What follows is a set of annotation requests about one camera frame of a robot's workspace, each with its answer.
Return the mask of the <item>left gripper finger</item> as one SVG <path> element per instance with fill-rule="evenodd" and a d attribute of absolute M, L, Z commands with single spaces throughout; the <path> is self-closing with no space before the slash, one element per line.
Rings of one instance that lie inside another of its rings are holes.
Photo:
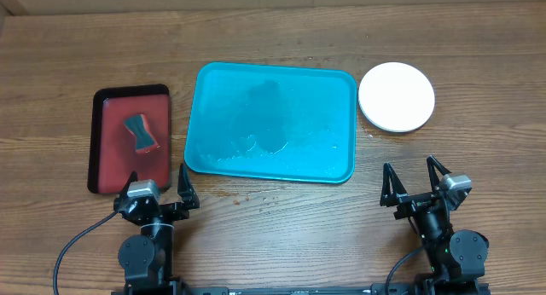
<path fill-rule="evenodd" d="M 177 182 L 177 194 L 182 201 L 197 201 L 197 194 L 189 179 L 186 164 L 180 164 Z"/>
<path fill-rule="evenodd" d="M 126 184 L 124 185 L 124 187 L 122 188 L 122 190 L 119 192 L 119 197 L 120 198 L 124 198 L 127 196 L 127 193 L 129 191 L 129 187 L 130 185 L 133 183 L 133 182 L 136 182 L 138 180 L 138 175 L 135 171 L 133 171 L 130 175 L 129 175 L 129 178 L 126 182 Z"/>

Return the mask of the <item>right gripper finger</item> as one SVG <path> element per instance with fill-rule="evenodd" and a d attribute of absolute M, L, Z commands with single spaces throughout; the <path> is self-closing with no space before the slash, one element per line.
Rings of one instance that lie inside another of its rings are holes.
<path fill-rule="evenodd" d="M 382 200 L 395 200 L 407 196 L 408 193 L 398 178 L 390 163 L 383 165 L 383 183 L 381 189 Z"/>
<path fill-rule="evenodd" d="M 427 170 L 432 191 L 439 189 L 440 180 L 438 173 L 442 176 L 450 174 L 450 171 L 445 168 L 433 155 L 427 157 Z"/>

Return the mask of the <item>red green sponge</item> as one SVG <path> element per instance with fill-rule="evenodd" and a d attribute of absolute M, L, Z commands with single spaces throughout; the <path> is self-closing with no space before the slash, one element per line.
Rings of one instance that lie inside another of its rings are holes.
<path fill-rule="evenodd" d="M 125 128 L 134 136 L 135 152 L 150 153 L 160 145 L 150 130 L 148 119 L 144 114 L 135 114 L 124 121 Z"/>

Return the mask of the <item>white pink plate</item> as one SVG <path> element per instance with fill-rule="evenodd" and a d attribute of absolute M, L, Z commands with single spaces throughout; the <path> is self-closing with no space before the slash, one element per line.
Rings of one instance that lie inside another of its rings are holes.
<path fill-rule="evenodd" d="M 433 115 L 435 91 L 428 77 L 402 62 L 371 68 L 360 81 L 358 102 L 374 126 L 393 133 L 422 127 Z"/>

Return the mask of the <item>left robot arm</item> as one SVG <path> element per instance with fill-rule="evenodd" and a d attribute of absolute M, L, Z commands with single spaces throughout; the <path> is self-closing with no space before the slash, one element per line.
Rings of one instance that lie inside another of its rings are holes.
<path fill-rule="evenodd" d="M 173 275 L 174 222 L 189 218 L 200 201 L 188 176 L 186 165 L 178 173 L 177 202 L 160 203 L 160 189 L 153 180 L 139 180 L 136 172 L 114 200 L 113 209 L 140 228 L 127 238 L 118 252 L 125 272 L 124 294 L 190 294 L 181 278 Z"/>

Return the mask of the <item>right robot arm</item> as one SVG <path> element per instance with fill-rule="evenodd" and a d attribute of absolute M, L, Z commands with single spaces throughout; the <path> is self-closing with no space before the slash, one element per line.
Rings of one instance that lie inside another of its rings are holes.
<path fill-rule="evenodd" d="M 490 247 L 479 232 L 453 229 L 450 214 L 456 211 L 472 190 L 465 174 L 445 168 L 435 157 L 427 158 L 431 190 L 410 195 L 389 163 L 383 166 L 380 205 L 395 207 L 393 216 L 406 219 L 421 246 L 402 257 L 390 270 L 383 284 L 372 288 L 376 294 L 489 294 L 487 284 L 478 278 L 485 275 L 485 261 Z M 429 274 L 418 274 L 412 283 L 395 285 L 392 277 L 409 259 L 425 252 Z"/>

